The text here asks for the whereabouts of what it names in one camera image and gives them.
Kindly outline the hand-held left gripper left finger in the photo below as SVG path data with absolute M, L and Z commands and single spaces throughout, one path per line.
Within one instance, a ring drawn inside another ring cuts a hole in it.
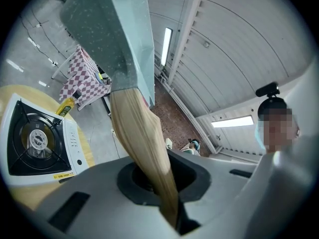
M 175 239 L 160 198 L 128 157 L 95 165 L 54 190 L 37 214 L 72 239 Z

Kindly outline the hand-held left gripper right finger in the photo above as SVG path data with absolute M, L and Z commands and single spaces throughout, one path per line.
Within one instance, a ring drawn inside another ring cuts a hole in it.
M 195 172 L 192 184 L 180 191 L 189 230 L 169 239 L 248 239 L 248 228 L 260 199 L 259 163 L 231 162 L 169 150 L 172 161 L 181 162 Z

